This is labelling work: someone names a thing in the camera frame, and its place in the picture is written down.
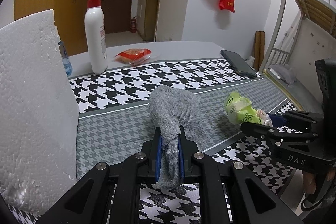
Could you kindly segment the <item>right hand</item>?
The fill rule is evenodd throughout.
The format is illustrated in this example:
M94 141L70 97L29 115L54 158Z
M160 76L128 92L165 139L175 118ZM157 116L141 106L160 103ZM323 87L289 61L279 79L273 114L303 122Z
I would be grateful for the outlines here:
M314 174L303 171L302 175L303 175L302 183L305 193L314 194L317 187L314 179L315 178Z

